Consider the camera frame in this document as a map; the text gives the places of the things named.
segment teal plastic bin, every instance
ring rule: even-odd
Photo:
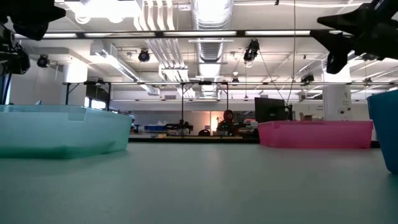
[[[386,167],[398,174],[398,91],[370,96],[368,106]]]
[[[0,157],[77,158],[126,150],[131,117],[82,106],[0,106]]]

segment person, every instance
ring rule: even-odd
[[[217,125],[217,133],[223,135],[227,132],[227,135],[235,135],[238,133],[238,129],[234,126],[234,115],[231,110],[224,111],[224,120]]]

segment plastic bin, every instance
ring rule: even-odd
[[[398,91],[370,96],[368,106],[386,167],[398,174]]]
[[[147,131],[157,131],[157,126],[156,125],[153,125],[153,126],[148,125],[148,126],[145,126],[145,130],[147,130]]]
[[[81,106],[0,106],[0,157],[76,158],[125,150],[131,121]]]
[[[258,125],[260,143],[278,148],[369,149],[372,121],[271,121]]]

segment white wall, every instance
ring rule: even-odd
[[[30,69],[25,75],[13,75],[10,89],[10,102],[15,105],[33,105],[42,100],[43,105],[65,103],[66,87],[62,85],[64,75],[56,74],[52,68],[39,68],[30,61]]]

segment desk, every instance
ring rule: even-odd
[[[398,177],[380,150],[129,144],[70,161],[0,159],[4,224],[390,224]]]

